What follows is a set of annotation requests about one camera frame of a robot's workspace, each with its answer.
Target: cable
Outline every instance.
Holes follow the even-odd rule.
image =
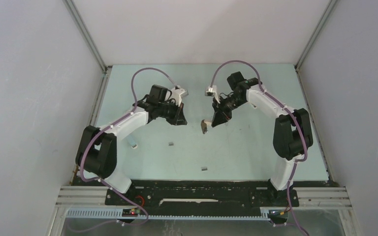
[[[166,103],[172,103],[172,101],[175,101],[174,104],[177,104],[176,99],[170,98],[169,100],[166,101]]]
[[[140,199],[141,199],[141,206],[143,207],[143,206],[144,206],[144,203],[146,202],[146,201],[144,200],[144,198],[141,197],[140,195],[135,196],[135,198],[140,198]]]
[[[228,96],[230,96],[230,95],[232,95],[234,92],[230,92],[229,94],[225,94],[225,93],[220,93],[220,96],[221,96],[221,94],[224,94],[226,97],[228,97]]]
[[[117,222],[117,220],[107,220],[107,221],[104,221],[104,222],[102,222],[102,223],[100,223],[100,224],[94,225],[94,226],[92,226],[92,227],[90,227],[90,228],[87,228],[87,229],[84,229],[84,230],[75,230],[75,229],[73,229],[73,228],[70,226],[69,222],[67,222],[67,226],[66,226],[66,227],[67,227],[70,231],[72,231],[73,233],[77,233],[77,234],[79,234],[79,233],[86,233],[86,232],[89,232],[89,231],[91,231],[91,230],[94,230],[94,229],[96,229],[96,228],[98,228],[98,227],[100,227],[100,226],[102,226],[102,225],[106,225],[106,224],[110,224],[110,223],[115,223],[115,222]]]
[[[302,133],[301,127],[299,126],[299,123],[296,120],[296,117],[292,114],[292,112],[288,108],[286,108],[285,105],[281,101],[279,101],[277,98],[275,98],[274,96],[272,96],[271,94],[269,94],[266,90],[264,90],[263,85],[260,82],[260,75],[258,74],[258,71],[250,63],[242,61],[242,60],[229,60],[227,62],[224,62],[215,71],[214,76],[212,77],[212,81],[211,81],[211,85],[210,86],[212,87],[214,85],[215,77],[217,76],[218,71],[222,67],[224,67],[227,64],[235,63],[235,62],[245,64],[245,65],[249,66],[251,69],[253,69],[253,71],[255,72],[255,74],[257,76],[257,79],[258,79],[258,87],[259,87],[260,91],[262,93],[264,93],[264,95],[266,95],[267,97],[269,97],[270,99],[272,99],[274,102],[276,102],[282,109],[284,109],[289,114],[289,116],[292,118],[293,123],[295,124],[295,126],[296,126],[296,128],[298,130],[299,137],[300,137],[301,142],[302,142],[302,147],[304,148],[304,155],[303,155],[304,158],[295,160],[295,163],[293,164],[292,172],[290,174],[289,180],[287,181],[287,188],[286,188],[286,190],[287,190],[287,201],[289,203],[289,207],[291,209],[290,212],[292,213],[292,217],[293,217],[293,219],[295,221],[296,227],[301,231],[301,233],[303,235],[309,236],[309,233],[304,228],[301,227],[301,225],[299,224],[299,221],[296,219],[295,213],[293,212],[292,202],[290,200],[290,192],[289,192],[290,183],[292,182],[293,176],[295,175],[297,163],[298,162],[304,162],[304,161],[306,161],[308,159],[308,150],[307,150],[307,147],[306,147],[306,142],[305,142],[304,134]]]
[[[169,95],[169,98],[168,98],[168,99],[166,99],[166,101],[167,101],[167,100],[169,100],[169,99],[170,99],[170,98],[172,97],[172,94],[173,94],[172,90],[168,89],[167,91],[169,91],[169,92],[170,92],[170,95]]]
[[[118,124],[119,122],[123,121],[125,118],[129,117],[131,115],[132,112],[135,111],[135,109],[137,109],[137,95],[135,94],[135,90],[134,90],[134,79],[135,79],[135,76],[140,73],[141,71],[144,71],[144,70],[155,70],[155,71],[158,71],[160,73],[162,73],[163,75],[165,75],[169,81],[173,84],[174,87],[177,87],[177,84],[172,80],[172,78],[170,78],[170,76],[168,76],[165,72],[163,72],[162,70],[159,70],[157,68],[153,68],[153,67],[146,67],[146,68],[142,68],[142,69],[139,69],[137,72],[134,73],[134,75],[132,76],[132,79],[131,79],[131,92],[132,92],[132,96],[134,97],[134,107],[131,109],[131,111],[127,114],[125,114],[124,116],[122,116],[121,118],[119,118],[118,120],[112,122],[111,125],[116,125]],[[135,202],[131,201],[130,199],[128,199],[127,197],[125,197],[122,193],[120,193],[118,190],[116,190],[115,188],[113,188],[110,184],[108,184],[107,182],[105,182],[105,180],[103,179],[100,179],[99,177],[94,177],[94,178],[85,178],[84,177],[84,173],[83,173],[83,170],[84,170],[84,165],[85,165],[85,160],[86,160],[86,157],[88,156],[88,153],[89,153],[89,150],[91,149],[91,147],[94,145],[95,141],[105,132],[107,131],[108,129],[110,129],[111,126],[108,125],[106,126],[105,128],[103,128],[101,131],[99,131],[92,139],[91,141],[89,142],[88,146],[86,147],[84,153],[83,153],[83,156],[82,156],[82,160],[80,162],[80,178],[84,181],[84,182],[89,182],[89,181],[92,181],[92,180],[98,180],[100,181],[102,184],[104,184],[105,186],[107,186],[108,188],[110,188],[112,191],[114,191],[116,194],[118,194],[122,199],[124,199],[125,201],[127,201],[128,203],[136,206],[137,208],[139,208],[140,210],[142,210],[144,212],[144,214],[146,215],[146,219],[141,222],[141,223],[136,223],[136,224],[130,224],[130,223],[125,223],[123,222],[123,224],[128,224],[128,225],[142,225],[144,223],[146,223],[148,220],[149,220],[149,215],[147,213],[147,211],[142,207],[142,206],[139,206],[138,204],[136,204]],[[90,230],[93,230],[101,225],[104,225],[104,224],[108,224],[108,223],[112,223],[112,222],[116,222],[116,220],[110,220],[110,221],[105,221],[99,225],[96,225],[94,227],[91,227],[87,230],[81,230],[81,232],[87,232],[87,231],[90,231]]]

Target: light blue table surface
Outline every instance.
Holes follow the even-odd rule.
[[[173,126],[163,118],[135,130],[132,135],[138,144],[132,149],[126,140],[118,146],[119,161],[131,179],[166,180],[267,180],[271,177],[277,158],[273,149],[274,119],[268,118],[250,104],[232,112],[227,124],[209,128],[202,134],[202,119],[213,115],[212,98],[205,97],[218,64],[162,64],[114,65],[98,115],[97,125],[117,120],[134,103],[130,89],[132,75],[143,67],[165,71],[187,89],[183,99],[186,126]],[[255,64],[267,89],[279,100],[299,109],[306,108],[305,100],[292,64]],[[230,92],[226,78],[241,71],[246,79],[255,73],[246,65],[229,64],[216,78],[219,92]],[[172,88],[169,80],[159,72],[143,71],[135,79],[137,99],[157,84]],[[318,142],[308,150],[308,160],[298,166],[294,180],[328,180]]]

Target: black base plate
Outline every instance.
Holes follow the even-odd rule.
[[[287,199],[271,199],[267,189],[257,189],[255,181],[133,181],[125,194],[142,204],[150,215],[174,216],[261,216],[260,207],[287,207]],[[294,207],[299,206],[291,190]],[[165,202],[164,199],[213,199],[217,202]],[[106,205],[127,206],[112,190],[107,191]]]

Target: white wall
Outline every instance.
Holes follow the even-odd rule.
[[[378,235],[378,1],[341,0],[301,76],[334,176]]]
[[[45,234],[100,78],[61,0],[0,1],[0,236]]]
[[[105,63],[296,63],[329,0],[75,0]]]

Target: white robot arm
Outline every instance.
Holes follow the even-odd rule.
[[[215,127],[228,122],[232,118],[231,111],[247,102],[251,103],[254,108],[259,108],[268,117],[275,119],[273,146],[281,158],[278,158],[275,171],[269,181],[275,191],[286,190],[290,187],[287,183],[295,160],[300,159],[304,153],[297,129],[301,129],[307,148],[313,144],[308,112],[305,109],[294,110],[286,105],[282,108],[280,104],[270,99],[269,96],[273,95],[263,85],[261,85],[262,90],[260,89],[257,78],[246,80],[241,72],[236,72],[231,74],[227,81],[233,92],[226,98],[218,94],[216,86],[209,86],[205,90],[206,96],[214,97],[212,104],[214,116],[212,121],[202,121],[202,132],[204,134],[207,132],[208,125]],[[300,125],[293,131],[291,126],[294,126],[294,122],[285,108],[293,113]]]
[[[167,89],[154,85],[150,94],[137,102],[136,109],[128,117],[119,123],[108,124],[100,128],[89,125],[85,128],[76,156],[76,163],[80,165],[83,153],[90,140],[101,129],[110,126],[94,143],[85,159],[84,177],[99,177],[121,193],[128,191],[131,180],[117,166],[117,143],[131,134],[137,128],[150,123],[152,120],[162,117],[171,125],[186,125],[183,114],[182,98],[188,95],[188,91],[176,86]]]

